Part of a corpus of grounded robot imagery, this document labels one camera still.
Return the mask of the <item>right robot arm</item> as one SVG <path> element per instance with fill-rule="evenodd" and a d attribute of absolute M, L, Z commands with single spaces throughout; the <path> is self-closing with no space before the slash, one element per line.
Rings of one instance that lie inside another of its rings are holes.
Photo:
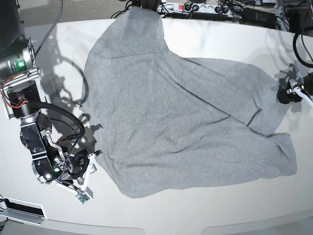
<path fill-rule="evenodd" d="M 21 122 L 20 139 L 32 155 L 32 167 L 41 183 L 71 186 L 84 184 L 92 169 L 86 149 L 72 155 L 66 141 L 78 141 L 85 134 L 82 122 L 67 110 L 43 100 L 36 64 L 38 50 L 24 34 L 16 0 L 0 3 L 0 95 L 9 119 Z M 71 135 L 53 141 L 52 119 L 43 110 L 55 111 L 77 125 Z"/>

